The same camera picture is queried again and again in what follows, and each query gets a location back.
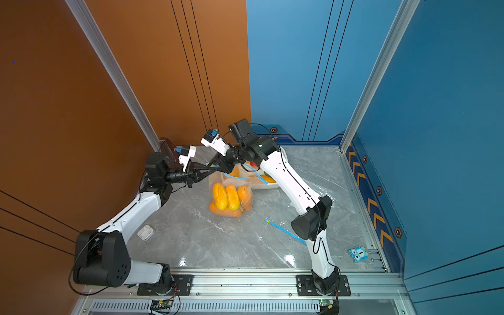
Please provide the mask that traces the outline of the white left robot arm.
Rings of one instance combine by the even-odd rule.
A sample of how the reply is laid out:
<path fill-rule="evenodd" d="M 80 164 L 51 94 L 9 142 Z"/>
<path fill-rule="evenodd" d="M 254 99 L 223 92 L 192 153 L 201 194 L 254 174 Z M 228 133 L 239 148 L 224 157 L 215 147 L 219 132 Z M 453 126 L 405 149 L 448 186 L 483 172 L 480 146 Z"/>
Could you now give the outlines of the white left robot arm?
<path fill-rule="evenodd" d="M 192 162 L 190 157 L 180 164 L 177 153 L 149 155 L 134 200 L 107 223 L 95 230 L 84 230 L 77 237 L 68 285 L 103 289 L 138 285 L 154 295 L 170 294 L 175 281 L 169 265 L 133 260 L 127 243 L 140 225 L 168 201 L 174 184 L 190 188 L 216 171 L 217 167 Z"/>

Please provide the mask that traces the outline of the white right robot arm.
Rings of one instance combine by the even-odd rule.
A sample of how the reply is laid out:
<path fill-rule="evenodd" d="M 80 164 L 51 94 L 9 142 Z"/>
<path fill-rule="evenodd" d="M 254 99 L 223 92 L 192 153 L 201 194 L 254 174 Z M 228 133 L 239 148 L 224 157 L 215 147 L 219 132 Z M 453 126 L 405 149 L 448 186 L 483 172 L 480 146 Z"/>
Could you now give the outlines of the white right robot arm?
<path fill-rule="evenodd" d="M 201 140 L 204 146 L 217 151 L 208 166 L 222 173 L 231 173 L 235 165 L 253 162 L 275 180 L 298 212 L 291 227 L 298 237 L 306 241 L 316 290 L 322 295 L 334 294 L 341 271 L 334 264 L 326 245 L 332 199 L 320 196 L 304 182 L 272 136 L 258 136 L 246 119 L 232 124 L 229 130 L 238 143 L 236 146 L 228 144 L 218 131 L 212 129 Z"/>

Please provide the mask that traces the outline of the yellow orange mango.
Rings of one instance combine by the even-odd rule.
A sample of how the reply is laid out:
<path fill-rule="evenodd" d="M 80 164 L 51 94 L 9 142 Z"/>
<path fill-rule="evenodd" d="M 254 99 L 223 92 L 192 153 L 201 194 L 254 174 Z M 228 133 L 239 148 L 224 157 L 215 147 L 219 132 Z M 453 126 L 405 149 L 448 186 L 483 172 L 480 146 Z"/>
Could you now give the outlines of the yellow orange mango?
<path fill-rule="evenodd" d="M 228 207 L 227 191 L 221 183 L 213 185 L 213 200 L 218 210 L 223 211 Z"/>

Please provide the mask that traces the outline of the clear zip-top bag blue zipper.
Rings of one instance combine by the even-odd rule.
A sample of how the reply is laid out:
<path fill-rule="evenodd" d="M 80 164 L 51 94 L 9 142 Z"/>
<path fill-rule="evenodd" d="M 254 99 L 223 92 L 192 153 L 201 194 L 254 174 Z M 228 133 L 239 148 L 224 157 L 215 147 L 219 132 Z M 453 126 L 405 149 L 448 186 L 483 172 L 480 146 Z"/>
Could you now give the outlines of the clear zip-top bag blue zipper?
<path fill-rule="evenodd" d="M 254 191 L 278 188 L 278 183 L 257 164 L 235 165 L 231 173 L 216 172 L 209 178 L 209 210 L 222 217 L 241 217 L 253 208 Z"/>

